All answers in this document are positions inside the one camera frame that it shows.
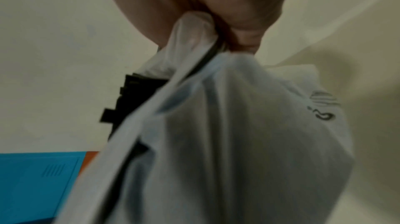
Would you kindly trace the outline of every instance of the floor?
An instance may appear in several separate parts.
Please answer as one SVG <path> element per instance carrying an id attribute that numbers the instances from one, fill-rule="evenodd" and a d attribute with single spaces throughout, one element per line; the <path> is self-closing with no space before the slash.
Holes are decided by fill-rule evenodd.
<path id="1" fill-rule="evenodd" d="M 263 65 L 317 65 L 357 165 L 329 224 L 400 222 L 400 0 L 287 0 Z M 112 0 L 0 0 L 0 152 L 101 150 L 124 74 L 157 46 Z"/>

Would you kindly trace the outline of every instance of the blue object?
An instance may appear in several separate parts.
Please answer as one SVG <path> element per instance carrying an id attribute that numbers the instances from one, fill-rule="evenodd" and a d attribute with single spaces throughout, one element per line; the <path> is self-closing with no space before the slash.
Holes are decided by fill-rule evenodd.
<path id="1" fill-rule="evenodd" d="M 86 152 L 0 154 L 0 224 L 55 217 Z"/>

